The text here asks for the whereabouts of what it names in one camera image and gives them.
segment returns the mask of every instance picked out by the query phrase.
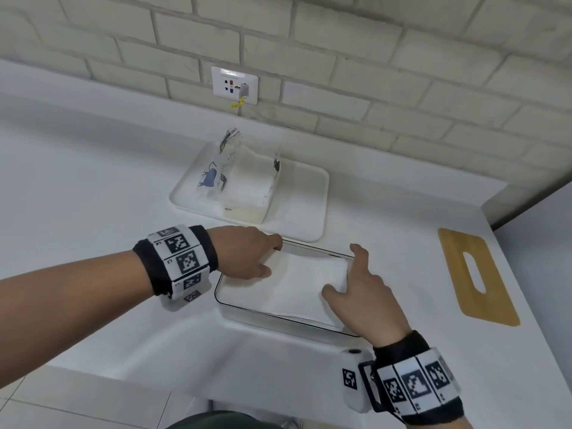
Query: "kitchen counter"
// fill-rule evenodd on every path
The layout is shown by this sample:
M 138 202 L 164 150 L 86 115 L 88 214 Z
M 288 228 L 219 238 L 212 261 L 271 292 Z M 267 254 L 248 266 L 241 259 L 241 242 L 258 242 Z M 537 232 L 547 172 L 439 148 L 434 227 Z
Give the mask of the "kitchen counter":
M 366 158 L 357 160 L 363 168 L 352 170 L 311 150 L 305 154 L 301 148 L 284 148 L 288 157 L 307 157 L 308 164 L 325 167 L 331 176 L 324 235 L 313 245 L 348 254 L 349 243 L 360 243 L 370 251 L 372 273 L 384 278 L 410 324 L 447 360 L 475 428 L 569 424 L 572 395 L 479 208 L 503 187 L 501 182 L 90 81 L 32 68 L 16 71 L 13 66 L 0 66 L 0 278 L 127 250 L 147 233 L 178 223 L 223 224 L 176 209 L 168 199 L 205 145 L 204 130 L 192 124 L 186 135 L 177 129 L 154 129 L 129 117 L 97 114 L 80 101 L 63 105 L 45 98 L 49 87 L 61 87 L 54 99 L 63 99 L 62 84 L 68 80 L 75 90 L 89 85 L 109 97 L 144 101 L 154 114 L 163 105 L 209 113 L 219 121 L 218 133 L 234 123 L 243 132 L 264 129 L 292 138 L 290 145 L 315 142 L 326 156 L 330 151 L 323 148 L 329 144 L 333 149 L 347 147 L 355 157 L 365 151 L 375 159 L 397 162 L 400 168 L 409 166 L 409 173 L 403 174 L 419 172 L 417 181 L 388 179 Z M 51 85 L 43 90 L 18 86 L 17 76 L 45 78 Z M 110 100 L 107 106 L 118 101 Z M 145 113 L 139 109 L 133 115 L 144 118 Z M 452 176 L 456 180 L 447 181 Z M 462 314 L 440 247 L 441 227 L 485 239 L 520 326 Z M 215 274 L 211 281 L 216 283 Z M 225 320 L 211 291 L 176 313 L 163 310 L 152 298 L 51 364 L 356 429 L 402 427 L 390 415 L 361 415 L 345 405 L 338 368 L 341 349 Z

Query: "wooden cutting board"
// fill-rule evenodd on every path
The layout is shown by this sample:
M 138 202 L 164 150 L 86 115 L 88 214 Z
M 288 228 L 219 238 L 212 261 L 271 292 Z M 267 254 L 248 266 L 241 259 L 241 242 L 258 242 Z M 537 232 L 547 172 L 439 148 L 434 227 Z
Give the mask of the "wooden cutting board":
M 449 229 L 439 229 L 439 239 L 461 311 L 497 324 L 519 326 L 517 311 L 484 239 Z M 485 293 L 475 288 L 463 253 L 475 259 Z

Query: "white paper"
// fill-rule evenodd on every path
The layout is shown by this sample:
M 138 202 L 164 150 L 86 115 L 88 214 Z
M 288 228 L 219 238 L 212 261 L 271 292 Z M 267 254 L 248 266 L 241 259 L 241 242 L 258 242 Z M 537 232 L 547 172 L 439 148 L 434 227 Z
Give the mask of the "white paper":
M 335 331 L 344 328 L 322 298 L 321 289 L 331 284 L 340 292 L 346 291 L 347 260 L 273 251 L 263 262 L 272 269 L 267 279 L 225 277 L 219 293 L 225 303 Z

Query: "hand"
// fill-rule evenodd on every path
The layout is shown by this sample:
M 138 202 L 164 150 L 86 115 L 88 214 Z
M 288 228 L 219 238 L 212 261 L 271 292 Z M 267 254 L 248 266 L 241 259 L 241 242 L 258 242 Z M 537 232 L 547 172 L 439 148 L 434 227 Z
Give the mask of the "hand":
M 259 260 L 270 250 L 282 249 L 279 234 L 267 235 L 256 227 L 223 226 L 207 230 L 218 257 L 218 270 L 233 279 L 270 277 Z
M 353 332 L 381 348 L 395 343 L 411 332 L 411 327 L 391 289 L 380 276 L 369 272 L 369 253 L 351 244 L 355 254 L 348 274 L 347 292 L 332 285 L 322 289 L 322 296 L 337 317 Z

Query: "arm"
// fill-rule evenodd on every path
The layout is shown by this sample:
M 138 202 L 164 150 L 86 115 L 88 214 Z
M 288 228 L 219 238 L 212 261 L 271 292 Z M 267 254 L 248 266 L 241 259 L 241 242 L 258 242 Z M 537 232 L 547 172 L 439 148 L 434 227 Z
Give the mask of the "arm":
M 347 292 L 340 293 L 327 284 L 322 296 L 333 312 L 349 329 L 359 334 L 374 348 L 391 345 L 411 333 L 409 322 L 391 289 L 368 269 L 368 252 L 357 244 L 350 245 L 355 254 L 348 274 Z M 472 429 L 463 417 L 445 425 L 423 426 L 431 429 Z
M 208 230 L 222 273 L 269 276 L 258 260 L 282 248 L 279 235 L 254 227 Z M 0 388 L 26 375 L 152 297 L 133 251 L 53 266 L 0 280 Z

